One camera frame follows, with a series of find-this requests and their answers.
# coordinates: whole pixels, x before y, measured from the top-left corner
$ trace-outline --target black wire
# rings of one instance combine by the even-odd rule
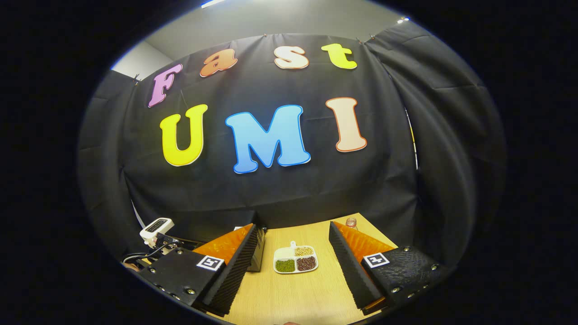
[[[176,243],[166,243],[164,245],[162,245],[161,247],[157,248],[157,250],[155,250],[154,252],[147,254],[147,255],[142,255],[142,253],[133,253],[133,254],[138,254],[138,255],[134,255],[134,256],[129,256],[129,257],[125,257],[123,259],[123,263],[126,263],[128,260],[132,260],[133,258],[136,257],[140,257],[140,258],[147,258],[149,256],[155,255],[157,252],[159,252],[161,249],[169,246],[169,245],[174,245],[176,247]]]
[[[148,254],[148,253],[130,253],[130,254],[124,255],[124,256],[122,257],[122,259],[125,259],[125,258],[127,258],[127,257],[129,257],[129,256],[146,255],[146,254]]]

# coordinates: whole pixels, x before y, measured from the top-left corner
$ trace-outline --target table surface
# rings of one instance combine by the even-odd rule
[[[357,309],[329,243],[329,222],[345,224],[349,217],[357,219],[361,232],[397,248],[359,213],[304,226],[269,229],[265,234],[261,272],[245,273],[228,315],[208,314],[238,325],[285,322],[335,325],[350,324],[379,313],[364,316]],[[317,269],[297,274],[278,274],[273,270],[273,253],[291,246],[291,241],[315,249]]]

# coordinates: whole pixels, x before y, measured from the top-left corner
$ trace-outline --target blue letter m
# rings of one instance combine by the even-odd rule
[[[281,156],[277,162],[281,166],[304,164],[311,160],[305,151],[301,138],[299,117],[303,108],[299,105],[285,105],[277,108],[265,131],[251,113],[237,113],[227,117],[225,124],[233,129],[237,164],[233,167],[236,173],[250,173],[257,170],[257,163],[251,159],[252,148],[259,160],[267,167],[273,165],[273,158],[280,143]]]

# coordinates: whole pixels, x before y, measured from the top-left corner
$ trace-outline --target green beans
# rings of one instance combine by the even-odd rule
[[[280,261],[277,260],[275,262],[275,268],[279,272],[289,273],[295,271],[295,261],[294,260],[287,260],[287,261]]]

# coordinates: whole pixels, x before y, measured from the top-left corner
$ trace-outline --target divided plate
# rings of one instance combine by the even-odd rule
[[[313,254],[311,255],[304,255],[304,256],[295,256],[295,249],[296,248],[311,248],[311,250],[313,251]],[[311,257],[313,256],[315,258],[315,267],[312,269],[309,269],[307,271],[299,271],[297,269],[297,259],[299,258],[307,258],[307,257]],[[277,271],[277,268],[275,267],[275,262],[277,261],[287,261],[287,260],[292,260],[295,263],[295,270],[293,272],[279,272]],[[290,247],[283,247],[280,249],[277,249],[275,251],[275,253],[273,254],[273,269],[275,270],[275,272],[279,273],[279,274],[293,274],[293,273],[303,273],[303,272],[309,272],[309,271],[313,271],[314,269],[316,269],[319,266],[319,260],[317,259],[317,254],[315,254],[315,249],[311,246],[308,245],[302,245],[302,246],[297,246],[295,244],[295,241],[291,241],[291,246]]]

